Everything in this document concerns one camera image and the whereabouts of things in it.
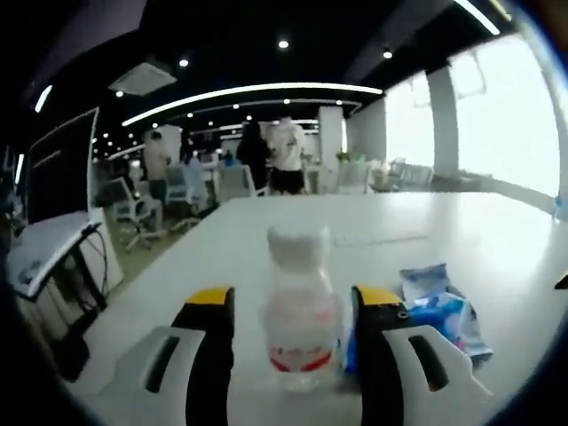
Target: plastic water bottle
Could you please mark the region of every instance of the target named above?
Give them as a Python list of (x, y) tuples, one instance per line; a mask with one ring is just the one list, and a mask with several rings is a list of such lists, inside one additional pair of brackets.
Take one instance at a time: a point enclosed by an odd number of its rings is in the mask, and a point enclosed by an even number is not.
[(342, 328), (342, 310), (327, 274), (327, 227), (268, 232), (273, 292), (264, 311), (268, 357), (288, 391), (325, 382)]

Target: black shorts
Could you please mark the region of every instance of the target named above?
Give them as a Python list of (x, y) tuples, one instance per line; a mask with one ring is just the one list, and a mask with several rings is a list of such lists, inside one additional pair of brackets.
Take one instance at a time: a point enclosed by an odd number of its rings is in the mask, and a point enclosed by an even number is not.
[(304, 174), (301, 170), (273, 169), (272, 189), (279, 193), (300, 193), (304, 189)]

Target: man in white shirt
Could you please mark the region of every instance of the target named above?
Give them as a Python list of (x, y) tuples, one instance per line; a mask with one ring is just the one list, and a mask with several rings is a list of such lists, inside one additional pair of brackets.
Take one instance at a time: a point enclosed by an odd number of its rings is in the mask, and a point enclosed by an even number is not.
[(280, 120), (272, 129), (268, 147), (272, 150), (272, 189), (279, 193), (305, 193), (302, 172), (302, 152), (305, 148), (304, 129), (290, 117)]
[(162, 205), (166, 202), (166, 168), (170, 161), (170, 156), (163, 145), (162, 134), (159, 131), (153, 131), (144, 146), (144, 162), (150, 194)]

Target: bright window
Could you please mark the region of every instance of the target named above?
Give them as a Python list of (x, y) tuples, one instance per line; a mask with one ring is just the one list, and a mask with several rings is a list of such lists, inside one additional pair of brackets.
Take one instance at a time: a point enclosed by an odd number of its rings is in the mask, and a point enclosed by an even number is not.
[[(460, 169), (556, 195), (556, 122), (528, 44), (510, 35), (453, 58), (451, 64)], [(475, 77), (479, 71), (480, 79)]]
[(434, 165), (434, 121), (428, 80), (423, 72), (387, 92), (387, 160)]

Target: computer screen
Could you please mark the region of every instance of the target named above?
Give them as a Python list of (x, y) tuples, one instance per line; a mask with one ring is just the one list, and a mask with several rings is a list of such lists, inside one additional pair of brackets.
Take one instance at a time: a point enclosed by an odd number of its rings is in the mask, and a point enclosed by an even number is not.
[(30, 148), (26, 196), (30, 224), (88, 211), (91, 138), (98, 111), (60, 125)]

